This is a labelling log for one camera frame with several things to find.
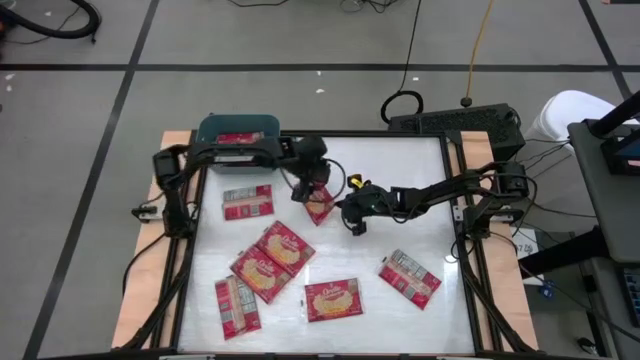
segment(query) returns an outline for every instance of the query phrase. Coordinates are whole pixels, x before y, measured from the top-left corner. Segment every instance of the red and white package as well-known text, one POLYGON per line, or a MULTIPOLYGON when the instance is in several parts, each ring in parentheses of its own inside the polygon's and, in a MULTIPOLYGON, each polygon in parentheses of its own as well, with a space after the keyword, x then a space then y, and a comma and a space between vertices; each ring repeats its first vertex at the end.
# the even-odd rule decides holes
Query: red and white package
POLYGON ((441 281, 401 250, 396 250, 378 274, 424 310, 441 281))
POLYGON ((305 203, 304 207, 311 216, 311 221, 318 226, 333 209, 334 203, 331 201, 331 194, 326 187, 322 187, 322 189, 314 191, 309 196, 309 200, 311 201, 305 203))
POLYGON ((358 279, 306 285, 309 322, 362 314, 358 279))
POLYGON ((225 220, 273 214, 271 185, 225 191, 222 195, 222 211, 225 220))
POLYGON ((237 276, 218 281, 216 296, 225 340, 261 328, 256 297, 237 276))
POLYGON ((296 276, 316 252, 280 221, 274 222, 265 231, 256 246, 291 277, 296 276))
POLYGON ((231 265, 233 271, 258 296, 270 304, 291 276, 256 246, 251 246, 231 265))
POLYGON ((239 134, 221 134, 218 135, 216 142, 221 145, 225 144, 253 144, 264 137, 263 132, 255 133, 239 133, 239 134))

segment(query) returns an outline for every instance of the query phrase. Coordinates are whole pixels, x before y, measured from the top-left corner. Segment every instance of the wooden board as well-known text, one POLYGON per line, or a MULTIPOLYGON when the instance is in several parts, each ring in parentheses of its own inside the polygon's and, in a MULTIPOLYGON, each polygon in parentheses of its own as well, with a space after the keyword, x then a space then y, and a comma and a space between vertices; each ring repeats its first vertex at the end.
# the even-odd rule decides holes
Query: wooden board
MULTIPOLYGON (((186 144, 189 141, 190 134, 190 131, 165 132, 162 139, 162 148, 174 144, 186 144)), ((465 132, 462 134, 462 138, 468 168, 478 168, 493 161, 493 155, 486 133, 465 132)), ((455 175, 455 171, 458 170, 459 167, 455 153, 451 151, 451 154, 451 163, 455 175)), ((195 188, 196 178, 197 177, 194 176, 191 189, 195 188)), ((157 186, 153 183, 149 191, 149 198, 156 196, 158 191, 157 186)), ((190 191, 191 196, 193 196, 194 193, 194 190, 190 191)), ((162 222, 156 221, 143 224, 140 229, 140 234, 138 235, 136 253, 153 241, 162 231, 162 222)), ((509 226, 506 224, 492 224, 491 231, 511 238, 509 226)), ((156 305, 160 293, 160 284, 162 282, 168 248, 169 241, 167 239, 142 256, 131 269, 127 292, 122 302, 120 316, 113 337, 113 347, 120 346, 127 342, 147 319, 149 313, 156 305)), ((531 314, 529 313, 529 306, 513 247, 504 239, 490 237, 484 240, 484 249, 496 306, 500 309, 507 321, 509 321, 513 329, 520 334, 522 339, 529 346, 537 348, 538 345, 531 321, 531 314)), ((178 261, 176 261, 176 269, 179 267, 181 261, 180 254, 181 252, 179 252, 178 261)), ((491 349, 491 337, 486 311, 479 302, 477 302, 477 310, 484 348, 491 349)), ((175 301, 165 316, 165 328, 161 339, 161 346, 167 346, 169 344, 174 313, 175 301)), ((503 341, 503 343, 505 344, 505 349, 508 349, 509 346, 506 342, 503 341)))

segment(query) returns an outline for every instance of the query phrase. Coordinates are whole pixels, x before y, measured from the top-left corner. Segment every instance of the black floor line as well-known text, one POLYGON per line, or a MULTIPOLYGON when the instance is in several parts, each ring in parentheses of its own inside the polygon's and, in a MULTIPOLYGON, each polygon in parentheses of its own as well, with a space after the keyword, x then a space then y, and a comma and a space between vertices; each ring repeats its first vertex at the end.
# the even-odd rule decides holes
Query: black floor line
MULTIPOLYGON (((127 64, 0 64, 0 71, 127 71, 127 64)), ((640 72, 640 66, 623 66, 624 71, 640 72)), ((404 64, 137 64, 135 71, 158 72, 268 72, 268 71, 403 71, 404 64)), ((468 64, 411 64, 410 71, 467 72, 468 64)), ((610 65, 533 65, 480 64, 476 72, 589 73, 613 71, 610 65)))
POLYGON ((113 139, 113 134, 116 130, 116 126, 118 125, 118 120, 120 119, 120 114, 127 98, 129 88, 131 87, 131 81, 135 74, 135 65, 140 60, 142 48, 144 47, 147 35, 149 34, 151 22, 153 21, 153 17, 158 8, 159 1, 160 0, 152 0, 149 4, 149 9, 147 10, 147 15, 144 18, 142 29, 140 30, 135 48, 131 55, 128 69, 124 74, 122 84, 120 85, 120 89, 116 95, 111 114, 109 115, 109 120, 107 121, 104 133, 102 134, 102 139, 100 140, 100 145, 98 146, 96 156, 93 160, 93 164, 91 165, 91 170, 89 171, 89 177, 84 190, 82 191, 82 196, 80 197, 80 203, 78 204, 76 213, 73 216, 73 221, 71 222, 71 227, 69 228, 67 238, 62 248, 62 253, 58 259, 51 283, 49 284, 42 307, 40 308, 40 312, 38 313, 38 317, 31 332, 31 337, 27 343, 23 359, 36 359, 40 352, 42 341, 44 340, 47 328, 49 327, 53 310, 55 309, 58 297, 60 296, 60 291, 62 290, 65 277, 67 276, 67 271, 69 270, 73 253, 76 249, 76 245, 78 244, 80 232, 87 217, 87 212, 89 211, 89 206, 93 199, 93 194, 95 193, 96 186, 98 184, 98 178, 102 172, 107 152, 111 145, 111 140, 113 139))
POLYGON ((579 0, 580 7, 584 12, 584 16, 587 18, 587 22, 589 23, 589 27, 591 27, 591 31, 593 32, 593 36, 596 37, 596 41, 598 42, 598 46, 600 46, 600 50, 602 51, 602 55, 604 55, 604 59, 607 61, 607 65, 609 65, 612 69, 613 78, 616 81, 616 85, 618 85, 618 89, 620 90, 620 94, 624 99, 627 99, 631 96, 631 90, 629 89, 629 85, 627 81, 624 79, 624 75, 620 68, 618 67, 618 62, 616 58, 613 56, 613 52, 607 43, 607 40, 604 37, 604 33, 602 29, 600 29, 600 25, 598 25, 598 21, 596 20, 595 15, 593 14, 593 10, 591 6, 589 6, 589 2, 587 0, 579 0))

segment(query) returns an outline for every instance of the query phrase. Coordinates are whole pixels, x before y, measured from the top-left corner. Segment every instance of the floor tile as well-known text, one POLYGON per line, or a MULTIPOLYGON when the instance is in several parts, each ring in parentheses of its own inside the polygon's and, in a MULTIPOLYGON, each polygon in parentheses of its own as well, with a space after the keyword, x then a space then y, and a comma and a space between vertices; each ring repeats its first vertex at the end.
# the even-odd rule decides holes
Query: floor tile
POLYGON ((589 5, 618 64, 640 64, 640 6, 606 5, 600 0, 589 0, 589 5))
POLYGON ((17 359, 40 311, 122 73, 0 75, 0 163, 9 175, 0 178, 0 347, 4 358, 17 359))
MULTIPOLYGON (((415 63, 468 63, 488 1, 425 1, 415 63)), ((478 64, 605 64, 577 1, 496 0, 478 64)))
POLYGON ((624 74, 624 78, 627 80, 631 92, 640 91, 640 73, 627 73, 624 74))
MULTIPOLYGON (((382 102, 401 72, 139 72, 129 91, 41 356, 106 351, 119 313, 121 277, 139 224, 129 210, 147 194, 151 156, 165 130, 193 129, 211 112, 276 116, 283 129, 384 129, 382 102)), ((458 107, 464 73, 410 73, 426 110, 458 107)), ((606 73, 478 73, 476 105, 508 102, 528 127, 548 98, 575 88, 620 98, 606 73)), ((414 111, 398 100, 390 113, 414 111)))
MULTIPOLYGON (((142 27, 149 0, 94 0, 104 19, 96 36, 75 40, 49 39, 33 45, 5 43, 0 51, 5 63, 72 63, 108 64, 129 62, 138 33, 142 27)), ((29 20, 50 28, 58 28, 76 5, 70 1, 18 1, 14 10, 29 20)), ((81 9, 64 29, 78 29, 87 23, 88 16, 81 9)), ((8 36, 11 41, 32 41, 43 35, 17 27, 8 36)))
MULTIPOLYGON (((487 4, 486 0, 425 1, 412 62, 468 63, 487 4)), ((345 14, 337 1, 324 0, 269 8, 162 0, 141 62, 404 63, 416 6, 417 1, 404 0, 384 14, 370 7, 345 14)), ((477 63, 605 61, 577 2, 498 0, 477 63)))

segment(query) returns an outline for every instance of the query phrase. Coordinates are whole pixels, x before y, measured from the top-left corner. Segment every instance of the yellow cable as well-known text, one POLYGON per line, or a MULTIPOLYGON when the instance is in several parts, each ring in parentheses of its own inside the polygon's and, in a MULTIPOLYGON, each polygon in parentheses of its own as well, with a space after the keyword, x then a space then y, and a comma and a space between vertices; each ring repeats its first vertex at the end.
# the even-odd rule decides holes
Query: yellow cable
POLYGON ((491 14, 491 8, 493 7, 493 1, 489 0, 489 6, 487 7, 487 12, 484 14, 484 19, 482 19, 482 25, 480 25, 480 32, 478 33, 478 37, 476 38, 476 43, 473 45, 473 52, 471 53, 471 63, 469 64, 469 79, 467 80, 467 96, 471 93, 471 82, 473 77, 473 64, 476 61, 476 51, 478 50, 478 45, 482 40, 482 35, 484 35, 484 28, 487 25, 487 20, 489 20, 489 14, 491 14))

